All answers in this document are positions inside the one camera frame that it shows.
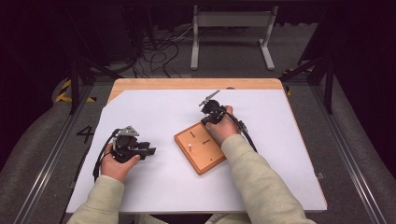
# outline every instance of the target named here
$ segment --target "wooden board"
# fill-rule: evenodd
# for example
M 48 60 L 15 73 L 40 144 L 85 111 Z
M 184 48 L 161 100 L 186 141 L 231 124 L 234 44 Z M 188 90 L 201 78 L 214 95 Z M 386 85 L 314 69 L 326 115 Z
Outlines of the wooden board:
M 198 175 L 225 161 L 219 143 L 201 122 L 176 134 L 175 140 Z

